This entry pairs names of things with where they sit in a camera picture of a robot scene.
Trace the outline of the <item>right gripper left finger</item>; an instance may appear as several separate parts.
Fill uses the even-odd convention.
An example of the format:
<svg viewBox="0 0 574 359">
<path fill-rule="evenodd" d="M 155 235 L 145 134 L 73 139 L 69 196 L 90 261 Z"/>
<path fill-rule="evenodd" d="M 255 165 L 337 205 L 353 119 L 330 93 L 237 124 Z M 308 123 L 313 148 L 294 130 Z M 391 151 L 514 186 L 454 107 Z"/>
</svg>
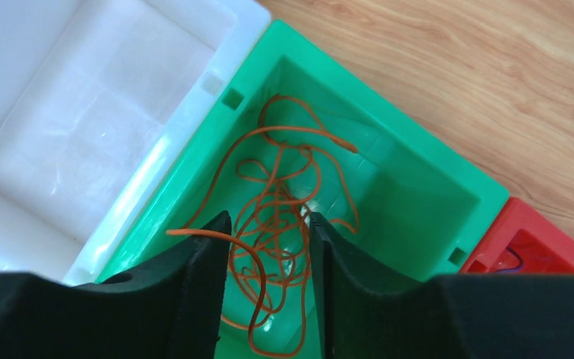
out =
<svg viewBox="0 0 574 359">
<path fill-rule="evenodd" d="M 191 236 L 101 283 L 0 273 L 0 358 L 213 358 L 229 245 Z"/>
</svg>

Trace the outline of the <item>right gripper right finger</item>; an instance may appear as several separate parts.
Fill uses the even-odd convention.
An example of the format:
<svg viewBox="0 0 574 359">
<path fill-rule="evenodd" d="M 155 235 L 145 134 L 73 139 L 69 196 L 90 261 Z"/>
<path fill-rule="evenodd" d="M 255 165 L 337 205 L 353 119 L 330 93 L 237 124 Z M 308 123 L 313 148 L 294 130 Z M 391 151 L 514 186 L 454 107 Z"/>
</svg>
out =
<svg viewBox="0 0 574 359">
<path fill-rule="evenodd" d="M 323 358 L 574 358 L 574 274 L 440 274 L 424 283 L 309 222 Z"/>
</svg>

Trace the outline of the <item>green plastic bin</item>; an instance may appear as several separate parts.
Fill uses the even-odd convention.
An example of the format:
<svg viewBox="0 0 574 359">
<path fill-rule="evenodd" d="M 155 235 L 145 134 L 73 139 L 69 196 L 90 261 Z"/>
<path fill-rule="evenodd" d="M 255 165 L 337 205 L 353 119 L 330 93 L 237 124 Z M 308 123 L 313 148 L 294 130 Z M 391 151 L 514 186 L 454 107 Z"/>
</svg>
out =
<svg viewBox="0 0 574 359">
<path fill-rule="evenodd" d="M 226 279 L 217 358 L 319 358 L 303 236 L 318 212 L 349 241 L 419 281 L 459 271 L 508 197 L 289 25 L 276 20 L 180 153 L 99 276 L 105 280 L 227 211 L 261 249 L 256 302 Z"/>
</svg>

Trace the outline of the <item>red plastic bin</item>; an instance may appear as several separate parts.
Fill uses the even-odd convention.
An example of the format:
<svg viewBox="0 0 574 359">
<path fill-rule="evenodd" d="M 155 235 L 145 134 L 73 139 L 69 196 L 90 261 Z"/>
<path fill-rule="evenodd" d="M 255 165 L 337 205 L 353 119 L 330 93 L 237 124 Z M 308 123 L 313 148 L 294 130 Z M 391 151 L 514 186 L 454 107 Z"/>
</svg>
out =
<svg viewBox="0 0 574 359">
<path fill-rule="evenodd" d="M 523 200 L 510 197 L 460 272 L 574 274 L 574 239 Z"/>
</svg>

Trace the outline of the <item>white plastic bin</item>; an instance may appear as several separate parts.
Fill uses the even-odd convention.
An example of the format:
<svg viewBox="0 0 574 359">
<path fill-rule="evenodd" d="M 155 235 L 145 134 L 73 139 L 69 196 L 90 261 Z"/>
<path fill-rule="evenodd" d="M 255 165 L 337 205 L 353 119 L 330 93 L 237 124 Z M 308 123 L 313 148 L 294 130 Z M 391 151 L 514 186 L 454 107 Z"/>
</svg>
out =
<svg viewBox="0 0 574 359">
<path fill-rule="evenodd" d="M 271 19 L 257 1 L 0 1 L 0 271 L 99 278 Z"/>
</svg>

